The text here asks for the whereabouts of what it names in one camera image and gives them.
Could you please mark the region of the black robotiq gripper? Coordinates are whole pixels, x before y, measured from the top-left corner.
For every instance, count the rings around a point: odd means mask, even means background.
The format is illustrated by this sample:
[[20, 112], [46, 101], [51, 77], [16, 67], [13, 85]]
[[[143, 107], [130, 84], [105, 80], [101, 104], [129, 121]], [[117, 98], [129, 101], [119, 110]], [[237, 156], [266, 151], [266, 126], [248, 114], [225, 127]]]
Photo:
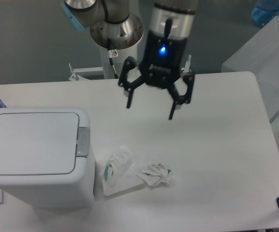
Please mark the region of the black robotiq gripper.
[[[143, 83], [161, 89], [168, 88], [173, 99], [169, 120], [172, 120], [174, 111], [181, 105], [190, 104], [194, 86], [194, 72], [182, 73], [182, 80], [187, 85], [184, 95], [179, 95], [174, 84], [180, 77], [180, 64], [186, 44], [186, 38], [182, 40], [166, 39], [151, 30], [148, 31], [142, 61], [138, 64], [135, 58], [127, 57], [118, 80], [118, 85], [124, 88], [128, 97], [127, 109], [131, 107], [134, 90]], [[129, 71], [137, 67], [139, 67], [141, 75], [129, 82]]]

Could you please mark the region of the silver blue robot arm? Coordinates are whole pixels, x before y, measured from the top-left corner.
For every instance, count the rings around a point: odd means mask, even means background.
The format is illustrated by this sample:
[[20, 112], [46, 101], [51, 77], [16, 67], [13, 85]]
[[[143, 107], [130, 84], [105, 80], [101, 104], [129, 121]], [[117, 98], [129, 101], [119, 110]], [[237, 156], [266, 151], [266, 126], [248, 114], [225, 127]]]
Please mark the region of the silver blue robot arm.
[[[154, 1], [142, 60], [129, 56], [120, 72], [112, 69], [128, 107], [142, 84], [166, 89], [173, 100], [172, 111], [191, 102], [195, 75], [189, 62], [185, 67], [180, 64], [198, 4], [196, 0]], [[128, 0], [64, 0], [61, 7], [76, 30], [90, 30], [94, 42], [108, 53], [110, 65], [114, 65], [114, 50], [130, 48], [143, 36], [142, 21], [130, 12]]]

